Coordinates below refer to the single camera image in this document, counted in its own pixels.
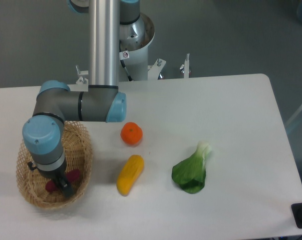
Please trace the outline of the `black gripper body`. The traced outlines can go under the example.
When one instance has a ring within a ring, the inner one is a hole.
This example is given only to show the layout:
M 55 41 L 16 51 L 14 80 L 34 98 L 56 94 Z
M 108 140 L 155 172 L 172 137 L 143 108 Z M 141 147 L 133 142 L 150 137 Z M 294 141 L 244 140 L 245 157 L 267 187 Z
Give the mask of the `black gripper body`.
M 38 168 L 38 171 L 43 177 L 45 177 L 47 179 L 53 179 L 53 180 L 57 179 L 58 180 L 58 179 L 65 177 L 66 167 L 67 167 L 67 163 L 63 162 L 62 165 L 60 167 L 58 167 L 57 169 L 45 171 L 45 170 L 41 170 Z

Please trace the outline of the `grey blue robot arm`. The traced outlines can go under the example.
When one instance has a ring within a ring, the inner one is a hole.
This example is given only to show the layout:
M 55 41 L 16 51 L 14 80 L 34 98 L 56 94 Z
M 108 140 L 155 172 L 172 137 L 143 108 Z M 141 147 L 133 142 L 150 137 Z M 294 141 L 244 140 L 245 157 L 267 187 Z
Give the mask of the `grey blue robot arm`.
M 119 69 L 124 66 L 121 27 L 141 23 L 140 2 L 133 0 L 70 0 L 69 7 L 90 16 L 90 65 L 88 90 L 72 91 L 56 80 L 40 88 L 32 117 L 22 128 L 23 140 L 33 161 L 31 170 L 53 181 L 62 194 L 74 194 L 67 179 L 62 146 L 65 121 L 122 122 L 126 117 L 126 95 L 118 90 Z

